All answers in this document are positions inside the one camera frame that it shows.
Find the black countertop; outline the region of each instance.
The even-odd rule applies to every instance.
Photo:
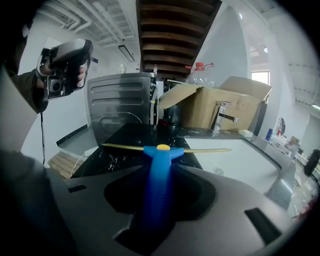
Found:
[[[157,146],[189,149],[184,137],[212,138],[208,129],[186,128],[180,126],[147,125],[127,123],[113,134],[105,143],[130,146]],[[150,164],[151,158],[142,151],[125,150],[99,146],[99,148],[80,166],[72,178],[101,175],[137,165]],[[202,169],[194,154],[184,154],[172,163]]]

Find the yellow cap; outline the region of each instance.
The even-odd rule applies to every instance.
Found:
[[[170,147],[165,144],[160,144],[156,147],[157,150],[170,150]]]

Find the hand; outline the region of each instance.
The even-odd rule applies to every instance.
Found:
[[[85,76],[86,76],[86,69],[87,69],[87,66],[84,67],[84,66],[81,66],[79,68],[79,75],[78,75],[78,83],[76,84],[77,87],[83,87],[84,84],[82,84],[82,81],[84,80]],[[40,68],[41,70],[41,73],[43,75],[46,75],[46,76],[50,76],[53,71],[51,70],[50,68],[50,62],[49,60],[46,61],[44,63],[44,65]],[[35,85],[38,89],[44,89],[45,88],[45,84],[44,82],[42,82],[39,78],[36,80],[36,85]]]

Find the wooden ceiling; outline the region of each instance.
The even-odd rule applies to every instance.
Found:
[[[206,39],[219,0],[136,0],[142,72],[183,79]]]

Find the black cable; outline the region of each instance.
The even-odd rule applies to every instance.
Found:
[[[43,113],[40,112],[40,116],[41,116],[41,132],[42,132],[42,154],[43,154],[43,162],[42,164],[45,164],[45,160],[46,160],[46,148],[45,148],[45,132],[44,132],[44,117],[43,117]]]

